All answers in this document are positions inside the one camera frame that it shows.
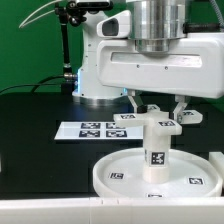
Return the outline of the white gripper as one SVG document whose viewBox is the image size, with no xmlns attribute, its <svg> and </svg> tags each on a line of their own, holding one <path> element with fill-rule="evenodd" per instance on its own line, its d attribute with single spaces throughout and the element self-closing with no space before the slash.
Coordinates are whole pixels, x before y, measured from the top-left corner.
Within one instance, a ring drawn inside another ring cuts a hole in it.
<svg viewBox="0 0 224 224">
<path fill-rule="evenodd" d="M 128 89 L 135 113 L 147 112 L 136 90 L 175 94 L 173 118 L 180 123 L 188 96 L 224 95 L 224 33 L 192 33 L 173 40 L 165 53 L 139 53 L 131 40 L 104 40 L 97 70 L 102 84 Z"/>
</svg>

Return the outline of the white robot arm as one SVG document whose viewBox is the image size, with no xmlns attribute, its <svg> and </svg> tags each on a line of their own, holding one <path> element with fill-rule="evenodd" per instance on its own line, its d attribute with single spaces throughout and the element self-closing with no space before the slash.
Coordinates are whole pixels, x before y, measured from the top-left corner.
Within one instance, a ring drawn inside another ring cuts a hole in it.
<svg viewBox="0 0 224 224">
<path fill-rule="evenodd" d="M 187 98 L 224 95 L 224 20 L 192 23 L 189 0 L 126 0 L 114 16 L 89 14 L 78 95 L 93 104 L 125 89 Z"/>
</svg>

